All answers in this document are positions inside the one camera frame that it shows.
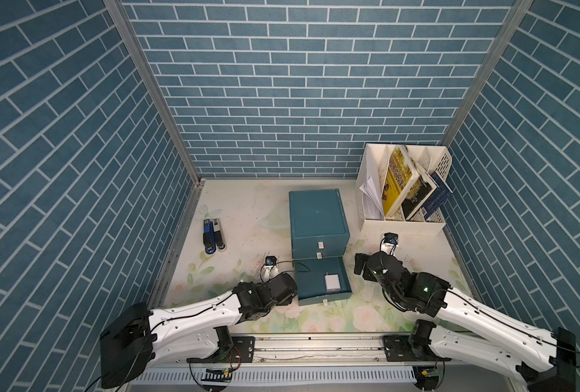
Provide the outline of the dark blue book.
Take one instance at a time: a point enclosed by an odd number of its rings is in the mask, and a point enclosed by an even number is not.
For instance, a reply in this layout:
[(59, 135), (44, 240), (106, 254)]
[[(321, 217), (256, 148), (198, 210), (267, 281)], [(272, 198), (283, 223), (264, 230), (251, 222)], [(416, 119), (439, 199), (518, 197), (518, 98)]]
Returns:
[(424, 202), (422, 205), (422, 215), (424, 221), (428, 221), (429, 218), (451, 197), (453, 194), (452, 189), (446, 183), (442, 176), (437, 171), (434, 171), (431, 175), (437, 187), (432, 195)]

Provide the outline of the teal drawer cabinet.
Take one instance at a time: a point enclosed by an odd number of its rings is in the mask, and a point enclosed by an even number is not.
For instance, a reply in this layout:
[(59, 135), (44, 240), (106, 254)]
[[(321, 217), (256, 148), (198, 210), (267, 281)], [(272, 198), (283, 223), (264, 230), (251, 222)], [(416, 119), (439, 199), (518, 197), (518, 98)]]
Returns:
[[(350, 299), (344, 254), (350, 240), (338, 189), (295, 190), (288, 194), (291, 251), (296, 264), (298, 305)], [(337, 274), (342, 289), (327, 292), (324, 276)]]

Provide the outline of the black stapler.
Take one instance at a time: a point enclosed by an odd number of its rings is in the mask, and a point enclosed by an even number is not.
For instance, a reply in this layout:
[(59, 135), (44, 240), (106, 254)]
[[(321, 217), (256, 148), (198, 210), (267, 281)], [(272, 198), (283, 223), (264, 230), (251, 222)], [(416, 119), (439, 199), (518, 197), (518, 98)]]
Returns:
[(226, 241), (223, 235), (221, 221), (217, 218), (213, 220), (213, 236), (217, 250), (219, 252), (226, 251)]

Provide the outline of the blue stapler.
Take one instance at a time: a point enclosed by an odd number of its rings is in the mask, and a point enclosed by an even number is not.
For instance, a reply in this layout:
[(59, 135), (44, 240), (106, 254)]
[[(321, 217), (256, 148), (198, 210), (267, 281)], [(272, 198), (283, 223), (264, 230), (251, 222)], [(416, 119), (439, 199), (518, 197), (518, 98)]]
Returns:
[(209, 219), (203, 221), (203, 246), (205, 253), (208, 255), (212, 255), (217, 249), (213, 222)]

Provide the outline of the white vent grille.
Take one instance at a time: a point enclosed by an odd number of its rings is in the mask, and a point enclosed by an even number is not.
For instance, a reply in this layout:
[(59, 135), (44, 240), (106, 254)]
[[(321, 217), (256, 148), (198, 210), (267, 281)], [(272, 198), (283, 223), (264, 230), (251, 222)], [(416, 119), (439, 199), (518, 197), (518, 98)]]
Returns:
[(144, 372), (131, 385), (214, 385), (236, 387), (385, 384), (417, 382), (410, 366), (390, 367), (246, 367), (230, 376), (203, 367), (161, 367)]

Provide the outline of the black Moon and Sixpence book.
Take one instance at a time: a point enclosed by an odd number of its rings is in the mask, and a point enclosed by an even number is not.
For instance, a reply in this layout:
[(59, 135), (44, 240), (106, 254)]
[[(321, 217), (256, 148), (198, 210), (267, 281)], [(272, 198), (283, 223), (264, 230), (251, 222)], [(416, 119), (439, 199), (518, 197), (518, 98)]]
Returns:
[(404, 220), (410, 221), (423, 204), (437, 189), (435, 180), (428, 174), (427, 170), (419, 164), (415, 164), (418, 173), (416, 182), (412, 185), (401, 205)]

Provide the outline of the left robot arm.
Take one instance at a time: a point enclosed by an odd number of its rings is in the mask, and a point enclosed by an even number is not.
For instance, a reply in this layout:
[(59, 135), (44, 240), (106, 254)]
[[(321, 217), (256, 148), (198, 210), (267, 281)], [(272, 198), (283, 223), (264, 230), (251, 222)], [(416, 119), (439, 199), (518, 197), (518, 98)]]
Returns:
[(223, 359), (233, 349), (230, 327), (264, 318), (297, 295), (294, 278), (280, 273), (191, 305), (154, 310), (144, 302), (131, 305), (100, 334), (101, 387), (122, 387), (156, 364)]

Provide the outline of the white plastic file organizer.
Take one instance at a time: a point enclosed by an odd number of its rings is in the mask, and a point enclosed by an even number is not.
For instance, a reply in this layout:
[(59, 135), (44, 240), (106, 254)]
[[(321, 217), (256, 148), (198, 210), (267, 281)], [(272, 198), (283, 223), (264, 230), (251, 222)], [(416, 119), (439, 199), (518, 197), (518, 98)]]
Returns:
[(438, 235), (452, 157), (442, 146), (368, 144), (355, 193), (362, 232)]

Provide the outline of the yellow book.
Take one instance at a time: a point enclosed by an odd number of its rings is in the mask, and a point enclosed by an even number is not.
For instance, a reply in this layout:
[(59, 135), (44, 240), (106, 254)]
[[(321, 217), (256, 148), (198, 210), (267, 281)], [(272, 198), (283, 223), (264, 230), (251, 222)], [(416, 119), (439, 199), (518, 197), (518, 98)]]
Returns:
[(416, 182), (418, 173), (415, 163), (403, 145), (394, 145), (387, 155), (386, 171), (382, 182), (382, 205), (385, 217), (394, 217), (402, 202)]

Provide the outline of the metal base rail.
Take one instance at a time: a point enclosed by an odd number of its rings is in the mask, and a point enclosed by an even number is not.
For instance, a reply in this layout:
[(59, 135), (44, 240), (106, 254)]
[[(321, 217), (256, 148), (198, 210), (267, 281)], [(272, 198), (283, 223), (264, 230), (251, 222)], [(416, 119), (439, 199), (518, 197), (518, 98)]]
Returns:
[[(166, 355), (160, 356), (157, 349), (151, 355), (151, 365), (192, 362), (197, 364), (219, 364), (228, 362), (230, 353), (237, 354), (244, 364), (298, 362), (334, 362), (345, 364), (364, 363), (370, 360), (391, 363), (442, 363), (461, 361), (504, 372), (520, 365), (520, 360), (508, 350), (477, 336), (455, 333), (440, 326), (429, 336), (423, 333), (369, 336), (369, 337), (326, 337), (295, 336), (282, 339), (278, 336), (231, 336), (227, 331), (219, 332), (221, 348), (216, 354), (206, 355), (210, 345), (203, 345), (203, 336), (193, 341), (180, 340), (169, 344)], [(187, 349), (198, 349), (187, 354)]]

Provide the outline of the floral table mat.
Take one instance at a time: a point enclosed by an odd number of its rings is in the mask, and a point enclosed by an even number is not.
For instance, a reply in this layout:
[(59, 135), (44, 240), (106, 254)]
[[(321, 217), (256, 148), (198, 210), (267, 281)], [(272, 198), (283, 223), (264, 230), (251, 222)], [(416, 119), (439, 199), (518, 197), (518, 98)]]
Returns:
[[(300, 304), (277, 306), (264, 318), (234, 326), (234, 333), (377, 333), (407, 332), (418, 314), (401, 312), (382, 294), (379, 284), (368, 282), (354, 273), (355, 255), (373, 254), (379, 248), (380, 234), (355, 235), (347, 244), (343, 261), (347, 277), (340, 290), (325, 287), (331, 274), (321, 274), (317, 297)], [(182, 252), (164, 300), (167, 307), (201, 302), (229, 291), (240, 282), (260, 283), (265, 279), (266, 256), (276, 256), (279, 270), (294, 278), (314, 272), (306, 261), (291, 262), (288, 235), (254, 235), (241, 246), (208, 255), (195, 253), (189, 244)], [(448, 281), (453, 287), (470, 293), (463, 269), (443, 235), (402, 235), (395, 256), (411, 272), (427, 272)]]

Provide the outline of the white paper stack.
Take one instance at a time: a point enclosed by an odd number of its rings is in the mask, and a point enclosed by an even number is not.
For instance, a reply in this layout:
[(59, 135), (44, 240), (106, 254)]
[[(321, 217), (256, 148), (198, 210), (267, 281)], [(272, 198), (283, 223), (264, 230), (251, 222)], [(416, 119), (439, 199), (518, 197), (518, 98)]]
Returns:
[(381, 194), (375, 185), (372, 176), (367, 177), (359, 187), (364, 216), (367, 220), (383, 221), (385, 215), (381, 201)]

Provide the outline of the white square plug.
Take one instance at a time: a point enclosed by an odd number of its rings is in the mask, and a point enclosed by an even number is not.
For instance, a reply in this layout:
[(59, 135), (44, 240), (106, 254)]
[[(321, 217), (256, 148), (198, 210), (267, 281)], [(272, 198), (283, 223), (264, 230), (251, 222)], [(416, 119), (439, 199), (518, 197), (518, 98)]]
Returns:
[(324, 276), (327, 292), (339, 292), (342, 289), (339, 276), (337, 274), (327, 274)]

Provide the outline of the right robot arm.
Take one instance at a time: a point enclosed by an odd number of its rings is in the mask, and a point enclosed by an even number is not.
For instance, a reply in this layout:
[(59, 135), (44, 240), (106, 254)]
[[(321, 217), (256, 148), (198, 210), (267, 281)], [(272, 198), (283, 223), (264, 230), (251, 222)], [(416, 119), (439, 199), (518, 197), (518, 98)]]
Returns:
[(576, 338), (570, 331), (551, 332), (504, 315), (444, 279), (408, 271), (383, 251), (356, 254), (354, 272), (380, 284), (397, 310), (420, 315), (408, 336), (385, 336), (390, 361), (455, 359), (510, 377), (530, 391), (577, 389)]

